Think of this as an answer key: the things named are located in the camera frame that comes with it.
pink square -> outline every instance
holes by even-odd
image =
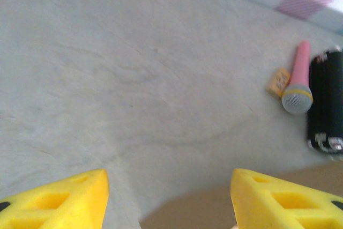
[[[306,20],[330,1],[332,0],[283,0],[276,10]]]

pink microphone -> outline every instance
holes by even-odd
[[[310,43],[302,41],[296,51],[289,86],[282,95],[282,105],[291,114],[305,114],[313,103],[309,88],[310,52]]]

black cylindrical object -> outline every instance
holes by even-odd
[[[343,154],[343,52],[327,51],[310,64],[314,103],[308,112],[309,146],[327,154]]]

pink microphone handle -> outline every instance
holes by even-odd
[[[300,42],[295,55],[290,85],[301,84],[307,87],[309,86],[310,48],[308,41],[304,40]]]

microphone head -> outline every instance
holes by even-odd
[[[310,88],[305,85],[295,84],[285,89],[281,101],[287,112],[301,115],[311,108],[313,97]]]

